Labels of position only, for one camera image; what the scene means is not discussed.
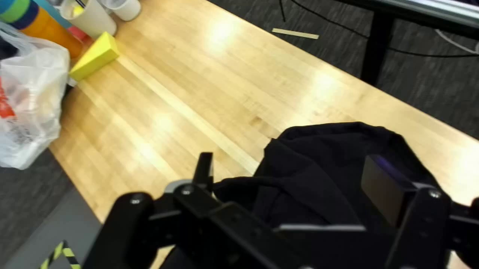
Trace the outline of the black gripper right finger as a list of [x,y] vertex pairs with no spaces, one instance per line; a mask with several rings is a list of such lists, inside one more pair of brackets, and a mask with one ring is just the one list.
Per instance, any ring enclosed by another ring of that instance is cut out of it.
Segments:
[[396,229],[386,269],[446,269],[455,252],[479,269],[479,203],[453,202],[434,184],[408,179],[381,155],[368,155],[360,188]]

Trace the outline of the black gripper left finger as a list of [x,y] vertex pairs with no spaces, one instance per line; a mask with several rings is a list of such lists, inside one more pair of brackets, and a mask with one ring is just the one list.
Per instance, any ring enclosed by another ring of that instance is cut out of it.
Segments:
[[199,155],[190,179],[154,199],[119,196],[83,269],[148,269],[160,248],[181,249],[197,269],[317,269],[268,226],[233,202],[212,196],[212,155]]

